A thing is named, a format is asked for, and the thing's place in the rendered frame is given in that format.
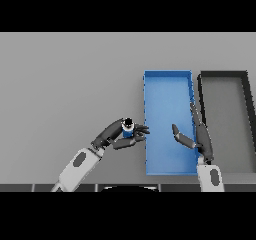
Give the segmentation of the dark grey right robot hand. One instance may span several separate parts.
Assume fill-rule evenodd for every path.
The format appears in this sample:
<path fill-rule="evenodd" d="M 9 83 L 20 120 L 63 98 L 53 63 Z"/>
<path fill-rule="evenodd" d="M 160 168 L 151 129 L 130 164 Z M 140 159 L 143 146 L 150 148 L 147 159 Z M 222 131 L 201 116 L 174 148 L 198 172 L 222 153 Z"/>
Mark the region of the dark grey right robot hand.
<path fill-rule="evenodd" d="M 214 152 L 208 129 L 206 125 L 199 119 L 198 112 L 194 103 L 190 103 L 190 110 L 195 124 L 196 139 L 192 140 L 191 138 L 182 134 L 178 127 L 173 124 L 172 131 L 174 139 L 187 148 L 197 148 L 198 152 L 203 156 L 204 163 L 210 165 L 214 160 Z"/>

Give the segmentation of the blue bin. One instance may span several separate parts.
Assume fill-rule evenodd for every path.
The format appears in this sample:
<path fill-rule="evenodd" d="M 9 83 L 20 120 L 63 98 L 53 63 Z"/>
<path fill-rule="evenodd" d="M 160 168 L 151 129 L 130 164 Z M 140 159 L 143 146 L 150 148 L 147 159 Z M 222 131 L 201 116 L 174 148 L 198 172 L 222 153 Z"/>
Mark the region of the blue bin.
<path fill-rule="evenodd" d="M 174 139 L 172 125 L 191 138 L 195 126 L 190 103 L 195 102 L 190 70 L 145 70 L 144 124 L 150 134 L 145 139 L 146 174 L 196 175 L 198 151 Z"/>

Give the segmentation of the dark grey bin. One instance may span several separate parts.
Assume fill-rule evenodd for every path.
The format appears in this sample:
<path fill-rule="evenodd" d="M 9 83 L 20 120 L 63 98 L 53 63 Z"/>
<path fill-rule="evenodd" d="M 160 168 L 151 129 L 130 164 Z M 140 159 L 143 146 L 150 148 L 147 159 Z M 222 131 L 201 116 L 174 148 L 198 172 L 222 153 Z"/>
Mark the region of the dark grey bin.
<path fill-rule="evenodd" d="M 256 173 L 256 114 L 248 72 L 201 71 L 197 81 L 213 163 L 223 173 Z"/>

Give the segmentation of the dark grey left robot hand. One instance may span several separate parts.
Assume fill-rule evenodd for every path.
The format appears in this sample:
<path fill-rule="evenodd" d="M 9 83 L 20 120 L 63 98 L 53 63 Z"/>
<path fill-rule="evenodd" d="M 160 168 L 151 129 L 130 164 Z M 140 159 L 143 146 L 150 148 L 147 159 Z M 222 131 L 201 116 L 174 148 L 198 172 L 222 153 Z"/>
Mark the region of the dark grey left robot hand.
<path fill-rule="evenodd" d="M 92 142 L 94 149 L 105 149 L 112 145 L 115 150 L 132 147 L 137 142 L 144 140 L 144 135 L 149 134 L 149 127 L 135 123 L 132 130 L 132 135 L 127 138 L 119 139 L 123 132 L 124 118 L 118 119 L 107 126 Z"/>

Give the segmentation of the blue pipe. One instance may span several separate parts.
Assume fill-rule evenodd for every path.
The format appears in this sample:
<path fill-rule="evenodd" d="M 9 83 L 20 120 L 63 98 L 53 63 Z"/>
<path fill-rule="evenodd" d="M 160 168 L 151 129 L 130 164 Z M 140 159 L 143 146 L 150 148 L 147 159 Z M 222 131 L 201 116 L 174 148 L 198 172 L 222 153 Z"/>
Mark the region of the blue pipe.
<path fill-rule="evenodd" d="M 130 138 L 133 136 L 134 133 L 134 123 L 131 118 L 126 118 L 122 122 L 122 132 L 124 138 Z"/>

